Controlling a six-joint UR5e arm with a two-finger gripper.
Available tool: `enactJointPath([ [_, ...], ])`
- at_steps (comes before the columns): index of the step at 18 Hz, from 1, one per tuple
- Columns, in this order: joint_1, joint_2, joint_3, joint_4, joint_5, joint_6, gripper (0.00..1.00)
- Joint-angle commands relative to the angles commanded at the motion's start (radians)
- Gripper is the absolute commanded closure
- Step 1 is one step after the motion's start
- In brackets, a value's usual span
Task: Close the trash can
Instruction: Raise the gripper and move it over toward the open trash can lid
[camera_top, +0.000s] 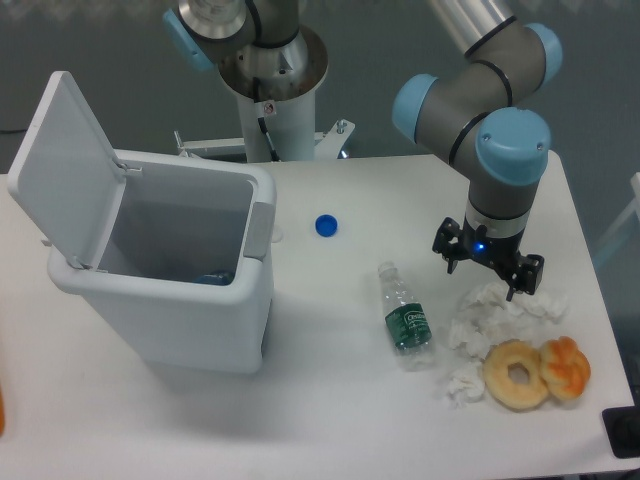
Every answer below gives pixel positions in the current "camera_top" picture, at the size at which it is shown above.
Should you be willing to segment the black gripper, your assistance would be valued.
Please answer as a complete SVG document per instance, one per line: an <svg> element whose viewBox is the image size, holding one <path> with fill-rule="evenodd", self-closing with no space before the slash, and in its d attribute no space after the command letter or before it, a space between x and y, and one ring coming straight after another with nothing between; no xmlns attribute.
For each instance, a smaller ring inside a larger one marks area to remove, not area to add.
<svg viewBox="0 0 640 480"><path fill-rule="evenodd" d="M497 219L466 213L464 224L446 217L439 226L432 250L447 263L452 274L460 261L472 260L499 273L508 285L506 300L515 294L534 295L542 280L544 257L520 254L526 216Z"/></svg>

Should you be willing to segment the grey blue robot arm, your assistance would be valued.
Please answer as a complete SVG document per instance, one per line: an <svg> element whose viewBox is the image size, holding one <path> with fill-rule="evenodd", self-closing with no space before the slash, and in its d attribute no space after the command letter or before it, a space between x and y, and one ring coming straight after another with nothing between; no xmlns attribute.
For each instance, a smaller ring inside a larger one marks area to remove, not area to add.
<svg viewBox="0 0 640 480"><path fill-rule="evenodd" d="M468 179L462 223L446 219L433 249L449 269L471 260L493 270L510 294L533 294L544 260L519 247L551 132L518 103L562 65L555 33L522 24L503 1L435 1L432 9L467 59L452 80L420 74L399 90L395 128ZM315 91L326 48L299 19L295 1L180 1L163 16L194 69L217 69L235 94L251 162L313 160Z"/></svg>

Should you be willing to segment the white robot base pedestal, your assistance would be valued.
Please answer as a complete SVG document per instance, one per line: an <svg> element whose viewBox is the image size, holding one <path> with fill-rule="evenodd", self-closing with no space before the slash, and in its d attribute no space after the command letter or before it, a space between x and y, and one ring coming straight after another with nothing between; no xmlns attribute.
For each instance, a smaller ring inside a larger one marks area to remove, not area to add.
<svg viewBox="0 0 640 480"><path fill-rule="evenodd" d="M219 159L243 154L249 163L345 159L355 124L339 119L316 130L316 91L328 72L321 38L302 25L276 48L247 45L213 66L235 96L240 138L176 139L182 156Z"/></svg>

